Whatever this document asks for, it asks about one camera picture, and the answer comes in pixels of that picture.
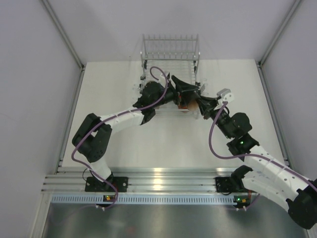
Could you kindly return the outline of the black and red mug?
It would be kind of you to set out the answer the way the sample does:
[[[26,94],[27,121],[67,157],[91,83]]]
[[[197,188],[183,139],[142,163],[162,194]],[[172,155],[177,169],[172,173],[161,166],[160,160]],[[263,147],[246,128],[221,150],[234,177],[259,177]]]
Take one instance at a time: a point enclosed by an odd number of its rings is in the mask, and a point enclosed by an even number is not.
[[[188,105],[178,105],[178,109],[182,111],[190,111]]]

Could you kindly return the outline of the brown mug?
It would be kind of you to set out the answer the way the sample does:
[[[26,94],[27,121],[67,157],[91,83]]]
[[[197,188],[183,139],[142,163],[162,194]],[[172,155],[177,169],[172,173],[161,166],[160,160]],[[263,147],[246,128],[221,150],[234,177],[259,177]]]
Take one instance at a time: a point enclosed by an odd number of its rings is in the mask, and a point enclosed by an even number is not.
[[[195,111],[199,107],[197,103],[198,97],[199,97],[198,95],[192,95],[188,97],[186,104],[187,104],[187,109],[189,111]]]

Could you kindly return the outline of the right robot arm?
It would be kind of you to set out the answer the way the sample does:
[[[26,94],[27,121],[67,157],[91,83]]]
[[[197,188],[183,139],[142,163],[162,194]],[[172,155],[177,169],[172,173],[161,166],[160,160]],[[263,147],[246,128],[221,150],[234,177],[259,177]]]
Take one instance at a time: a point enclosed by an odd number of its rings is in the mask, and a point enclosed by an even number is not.
[[[233,99],[230,93],[223,97],[199,96],[198,103],[204,119],[212,119],[209,138],[215,127],[230,139],[227,147],[231,156],[211,152],[219,159],[238,158],[243,165],[231,174],[232,187],[237,191],[252,190],[282,207],[291,219],[303,229],[309,230],[317,223],[317,182],[311,180],[268,153],[249,132],[250,120],[245,113],[230,116],[225,111]]]

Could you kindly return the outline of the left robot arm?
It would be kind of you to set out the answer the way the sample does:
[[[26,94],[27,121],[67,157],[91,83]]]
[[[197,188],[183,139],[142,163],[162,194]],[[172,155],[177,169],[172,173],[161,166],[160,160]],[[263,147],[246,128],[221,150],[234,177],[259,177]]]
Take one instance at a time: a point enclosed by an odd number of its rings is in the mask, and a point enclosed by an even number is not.
[[[173,102],[187,107],[199,94],[199,85],[189,84],[171,77],[167,87],[157,80],[149,81],[144,86],[141,97],[129,109],[104,117],[94,113],[87,115],[72,138],[72,144],[82,154],[87,162],[96,186],[102,191],[108,191],[113,185],[113,173],[106,163],[105,153],[110,136],[126,128],[143,125],[155,115],[155,108]]]

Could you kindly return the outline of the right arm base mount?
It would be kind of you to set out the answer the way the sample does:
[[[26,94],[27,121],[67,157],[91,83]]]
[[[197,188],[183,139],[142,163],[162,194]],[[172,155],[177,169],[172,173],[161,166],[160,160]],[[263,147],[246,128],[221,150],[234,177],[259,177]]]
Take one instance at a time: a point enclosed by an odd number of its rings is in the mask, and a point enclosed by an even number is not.
[[[223,195],[239,192],[239,189],[234,185],[230,177],[216,177],[215,187],[216,191]]]

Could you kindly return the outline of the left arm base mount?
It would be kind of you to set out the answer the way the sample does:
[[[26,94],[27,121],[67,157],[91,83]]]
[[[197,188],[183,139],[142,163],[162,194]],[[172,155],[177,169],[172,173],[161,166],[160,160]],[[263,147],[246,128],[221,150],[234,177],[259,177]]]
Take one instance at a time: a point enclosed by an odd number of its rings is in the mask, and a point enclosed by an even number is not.
[[[110,181],[118,192],[126,192],[128,188],[128,177],[113,177]],[[95,177],[87,177],[85,192],[113,192],[113,188]]]

